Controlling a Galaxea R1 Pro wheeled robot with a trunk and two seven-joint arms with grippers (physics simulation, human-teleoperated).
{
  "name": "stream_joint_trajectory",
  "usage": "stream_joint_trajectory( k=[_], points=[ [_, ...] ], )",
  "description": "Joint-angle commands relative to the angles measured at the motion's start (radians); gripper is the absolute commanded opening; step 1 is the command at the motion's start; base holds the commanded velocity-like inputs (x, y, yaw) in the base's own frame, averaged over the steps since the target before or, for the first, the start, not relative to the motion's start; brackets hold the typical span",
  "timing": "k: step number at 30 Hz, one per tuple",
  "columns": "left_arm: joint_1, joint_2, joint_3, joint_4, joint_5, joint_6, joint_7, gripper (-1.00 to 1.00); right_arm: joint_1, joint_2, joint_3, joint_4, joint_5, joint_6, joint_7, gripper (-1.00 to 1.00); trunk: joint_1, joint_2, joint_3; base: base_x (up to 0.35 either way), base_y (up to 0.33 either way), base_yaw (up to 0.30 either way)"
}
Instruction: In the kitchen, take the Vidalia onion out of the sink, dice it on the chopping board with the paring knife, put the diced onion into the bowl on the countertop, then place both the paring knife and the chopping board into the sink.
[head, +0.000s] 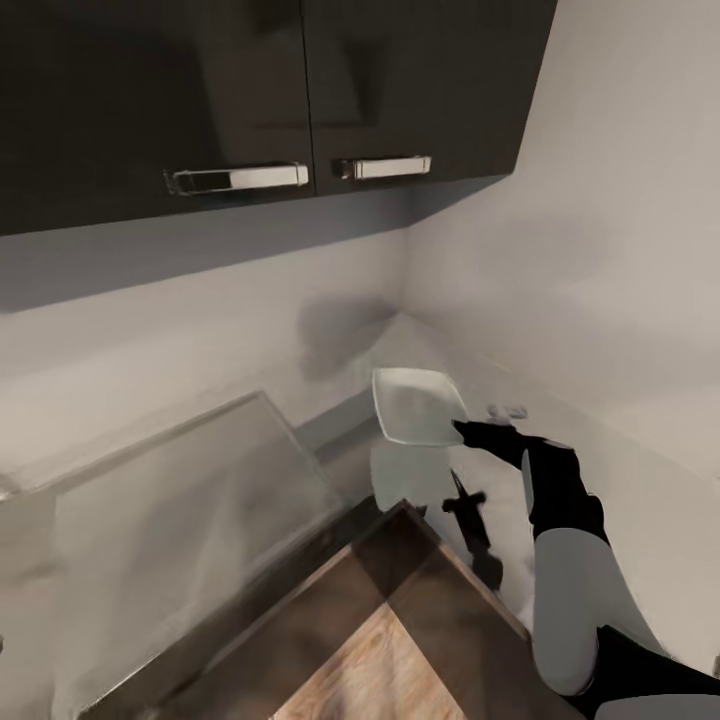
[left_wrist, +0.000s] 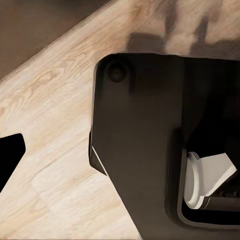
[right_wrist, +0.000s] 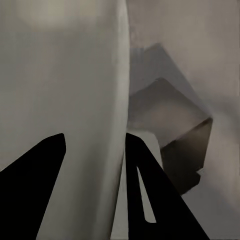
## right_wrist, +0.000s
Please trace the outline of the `bowl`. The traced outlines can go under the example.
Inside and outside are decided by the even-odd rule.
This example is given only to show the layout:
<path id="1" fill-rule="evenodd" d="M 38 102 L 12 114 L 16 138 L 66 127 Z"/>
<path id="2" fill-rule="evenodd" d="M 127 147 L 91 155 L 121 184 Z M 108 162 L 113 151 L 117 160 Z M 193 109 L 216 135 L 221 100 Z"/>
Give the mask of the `bowl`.
<path id="1" fill-rule="evenodd" d="M 36 240 L 110 240 L 129 87 L 126 0 L 0 0 L 0 172 L 66 144 Z"/>

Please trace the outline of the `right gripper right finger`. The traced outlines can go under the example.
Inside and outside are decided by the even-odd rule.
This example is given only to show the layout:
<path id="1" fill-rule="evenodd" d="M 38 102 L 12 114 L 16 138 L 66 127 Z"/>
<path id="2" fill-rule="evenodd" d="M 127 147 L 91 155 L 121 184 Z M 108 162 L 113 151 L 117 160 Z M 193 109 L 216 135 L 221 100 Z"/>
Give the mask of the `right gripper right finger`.
<path id="1" fill-rule="evenodd" d="M 129 240 L 210 240 L 145 142 L 125 138 Z M 145 220 L 139 168 L 156 223 Z"/>

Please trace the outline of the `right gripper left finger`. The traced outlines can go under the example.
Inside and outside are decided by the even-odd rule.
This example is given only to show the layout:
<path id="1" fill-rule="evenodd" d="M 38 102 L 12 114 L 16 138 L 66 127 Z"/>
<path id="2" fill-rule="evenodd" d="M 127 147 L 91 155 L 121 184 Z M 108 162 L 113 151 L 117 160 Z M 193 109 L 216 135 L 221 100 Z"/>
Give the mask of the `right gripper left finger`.
<path id="1" fill-rule="evenodd" d="M 0 172 L 0 240 L 36 240 L 65 154 L 56 134 Z"/>

